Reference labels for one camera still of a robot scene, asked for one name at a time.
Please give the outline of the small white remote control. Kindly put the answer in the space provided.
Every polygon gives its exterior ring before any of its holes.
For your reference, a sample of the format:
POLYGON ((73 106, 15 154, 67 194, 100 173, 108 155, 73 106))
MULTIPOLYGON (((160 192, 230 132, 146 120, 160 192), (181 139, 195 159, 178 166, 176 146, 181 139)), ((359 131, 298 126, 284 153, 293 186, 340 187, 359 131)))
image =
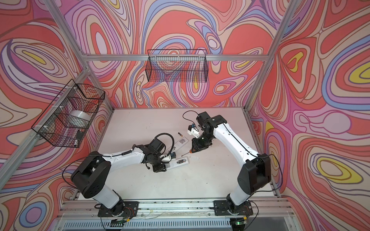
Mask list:
POLYGON ((182 167, 189 164, 188 157, 182 157, 179 159, 173 159, 169 163, 165 164, 166 170, 182 167))

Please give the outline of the long white remote control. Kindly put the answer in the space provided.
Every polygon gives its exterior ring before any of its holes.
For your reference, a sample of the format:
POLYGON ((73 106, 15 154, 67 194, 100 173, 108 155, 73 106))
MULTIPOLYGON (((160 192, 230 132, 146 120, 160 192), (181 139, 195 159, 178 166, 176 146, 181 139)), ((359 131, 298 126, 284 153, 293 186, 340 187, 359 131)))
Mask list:
POLYGON ((182 137, 181 139, 179 139, 178 141, 175 142, 174 147, 173 147, 173 149, 172 149, 172 151, 170 153, 179 151, 188 142, 189 142, 189 140, 186 137, 182 137))

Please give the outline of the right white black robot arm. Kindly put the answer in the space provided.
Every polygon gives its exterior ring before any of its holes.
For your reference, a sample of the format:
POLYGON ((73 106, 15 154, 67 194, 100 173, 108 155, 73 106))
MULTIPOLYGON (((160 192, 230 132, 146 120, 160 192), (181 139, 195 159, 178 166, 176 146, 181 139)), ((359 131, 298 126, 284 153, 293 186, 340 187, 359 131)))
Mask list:
POLYGON ((271 159, 267 154, 259 154, 244 142, 221 115, 210 117, 207 112, 196 118, 202 132, 195 126, 188 128, 192 139, 191 153, 203 151, 219 140, 234 156, 240 165, 237 177, 238 186, 227 197, 233 206, 247 201, 253 193, 271 182, 271 159))

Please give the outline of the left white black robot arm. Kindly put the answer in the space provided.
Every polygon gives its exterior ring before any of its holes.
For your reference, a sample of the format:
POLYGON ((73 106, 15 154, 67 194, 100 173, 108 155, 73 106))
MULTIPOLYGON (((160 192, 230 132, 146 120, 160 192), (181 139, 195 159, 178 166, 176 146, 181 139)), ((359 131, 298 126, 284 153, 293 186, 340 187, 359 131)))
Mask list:
POLYGON ((150 164, 163 169, 163 143, 134 145, 130 150, 113 154, 91 152, 71 175, 71 181, 86 199, 92 198, 105 208, 123 210, 123 200, 106 185, 110 173, 135 164, 150 164))

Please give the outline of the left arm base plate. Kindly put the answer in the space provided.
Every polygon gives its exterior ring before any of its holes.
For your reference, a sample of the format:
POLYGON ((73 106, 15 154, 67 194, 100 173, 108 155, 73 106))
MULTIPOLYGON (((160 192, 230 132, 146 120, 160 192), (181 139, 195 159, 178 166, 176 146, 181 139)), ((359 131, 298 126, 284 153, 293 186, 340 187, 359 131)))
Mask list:
POLYGON ((138 213, 138 201, 119 201, 113 208, 107 208, 101 205, 98 212, 98 217, 122 217, 133 218, 138 213))

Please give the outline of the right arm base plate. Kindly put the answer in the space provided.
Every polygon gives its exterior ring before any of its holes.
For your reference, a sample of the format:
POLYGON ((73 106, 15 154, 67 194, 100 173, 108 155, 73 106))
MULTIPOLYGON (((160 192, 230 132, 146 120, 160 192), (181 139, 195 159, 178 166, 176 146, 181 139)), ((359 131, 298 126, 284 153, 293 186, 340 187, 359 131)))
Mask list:
POLYGON ((210 207, 214 210, 216 216, 246 216, 253 215, 253 209, 250 201, 245 201, 236 206, 232 201, 228 200, 215 200, 214 205, 210 207))

